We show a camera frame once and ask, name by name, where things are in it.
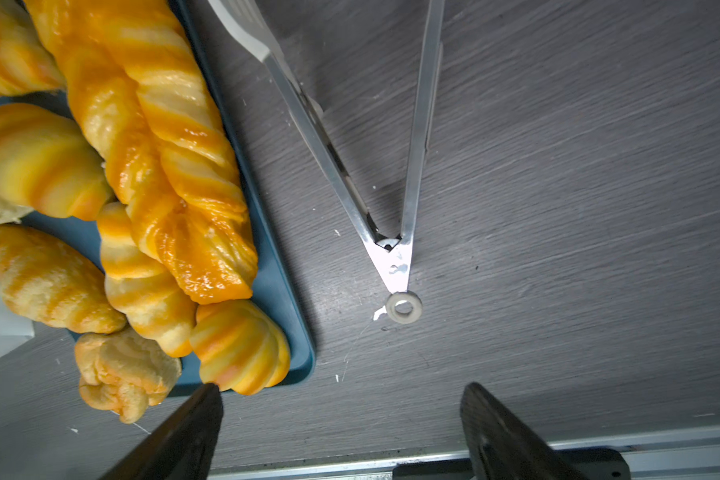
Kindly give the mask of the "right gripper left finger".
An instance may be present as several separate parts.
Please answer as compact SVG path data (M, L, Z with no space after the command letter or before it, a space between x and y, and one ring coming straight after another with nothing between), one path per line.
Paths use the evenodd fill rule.
M224 415L218 387L206 384L107 471L105 479L206 479Z

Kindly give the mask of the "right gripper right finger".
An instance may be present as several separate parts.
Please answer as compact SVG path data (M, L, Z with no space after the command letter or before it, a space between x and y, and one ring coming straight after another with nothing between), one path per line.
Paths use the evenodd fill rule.
M477 382L464 388L460 419L477 479L585 477Z

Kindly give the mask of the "small round striped bun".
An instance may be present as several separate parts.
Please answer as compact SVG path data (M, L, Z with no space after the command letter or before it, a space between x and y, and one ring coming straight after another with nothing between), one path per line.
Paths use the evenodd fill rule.
M73 120L32 104L0 106L1 199L93 221L115 197L103 163Z

